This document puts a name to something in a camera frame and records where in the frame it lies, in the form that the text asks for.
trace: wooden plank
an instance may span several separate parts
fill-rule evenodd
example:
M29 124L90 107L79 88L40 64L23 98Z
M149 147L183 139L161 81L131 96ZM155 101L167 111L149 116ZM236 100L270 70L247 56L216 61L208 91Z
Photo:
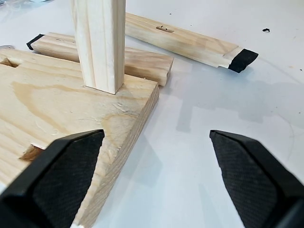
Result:
M258 56L236 44L126 13L125 34L213 67L240 73Z
M8 185L29 164L32 145L104 129L91 187L75 223L93 225L143 125L157 102L156 82L125 75L116 95L82 86L79 63L0 50L0 182Z
M71 0L85 85L116 94L124 83L125 0Z
M73 36L48 33L29 42L28 46L43 55L79 62L76 41ZM174 58L168 55L126 47L124 73L146 78L165 86L173 60Z

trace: black foam pad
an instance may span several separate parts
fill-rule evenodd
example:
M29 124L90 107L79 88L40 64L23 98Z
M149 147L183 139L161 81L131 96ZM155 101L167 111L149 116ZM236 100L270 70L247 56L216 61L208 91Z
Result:
M304 186L261 143L221 131L211 131L210 137L226 189L246 228L276 227L297 205L304 218ZM283 227L304 227L302 222L292 226L298 223L293 219Z

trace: pine wood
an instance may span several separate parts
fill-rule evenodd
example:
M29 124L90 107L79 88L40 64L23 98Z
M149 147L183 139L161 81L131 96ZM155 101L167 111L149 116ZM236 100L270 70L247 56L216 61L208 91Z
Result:
M124 83L125 0L71 0L85 85L116 94Z
M236 44L126 13L125 34L213 67L228 68L242 50Z
M75 220L90 228L157 102L157 83L125 75L111 95L83 86L79 63L9 49L0 50L0 77L3 184L28 166L19 158L31 144L44 149L57 138L104 129L92 184Z
M73 36L48 33L31 46L43 55L79 62ZM124 61L125 74L146 78L165 86L173 64L173 57L126 47Z

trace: white work surface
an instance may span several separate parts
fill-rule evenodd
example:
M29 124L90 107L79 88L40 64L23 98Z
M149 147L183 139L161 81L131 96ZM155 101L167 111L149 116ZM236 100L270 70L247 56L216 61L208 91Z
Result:
M211 129L259 140L304 182L303 0L127 0L126 10L238 44L259 57L237 74L126 37L129 47L175 60L95 227L242 228ZM26 42L48 32L73 35L68 0L9 0L0 7L0 45L27 50Z

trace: black rubber pad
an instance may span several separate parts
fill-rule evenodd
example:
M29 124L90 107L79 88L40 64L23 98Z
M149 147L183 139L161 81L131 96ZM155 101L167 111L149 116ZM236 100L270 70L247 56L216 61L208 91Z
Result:
M228 69L241 73L249 64L255 61L257 57L258 53L243 49L237 56L235 56Z
M44 36L44 34L39 34L38 36L36 36L35 38L33 38L30 42L27 43L28 48L30 50L33 50L31 44L34 43L35 41L39 40L43 36Z
M246 228L304 227L304 186L260 142L222 131L210 138Z

